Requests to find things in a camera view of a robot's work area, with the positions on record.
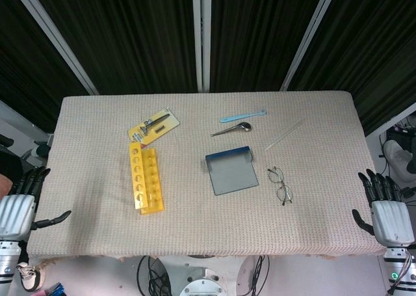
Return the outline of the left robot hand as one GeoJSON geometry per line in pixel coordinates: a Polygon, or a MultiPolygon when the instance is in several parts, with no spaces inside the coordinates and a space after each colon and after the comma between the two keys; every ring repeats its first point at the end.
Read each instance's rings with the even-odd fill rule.
{"type": "Polygon", "coordinates": [[[1,199],[1,240],[21,241],[37,229],[53,226],[65,221],[71,211],[53,219],[35,221],[40,192],[50,169],[45,166],[25,173],[13,184],[10,192],[1,199]]]}

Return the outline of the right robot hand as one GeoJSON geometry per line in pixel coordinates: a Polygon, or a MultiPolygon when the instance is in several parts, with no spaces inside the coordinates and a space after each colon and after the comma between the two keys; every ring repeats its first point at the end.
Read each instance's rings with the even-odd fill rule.
{"type": "Polygon", "coordinates": [[[356,209],[352,216],[359,228],[374,236],[384,247],[409,247],[415,242],[407,204],[402,189],[390,176],[370,169],[358,174],[370,209],[372,223],[366,223],[356,209]]]}

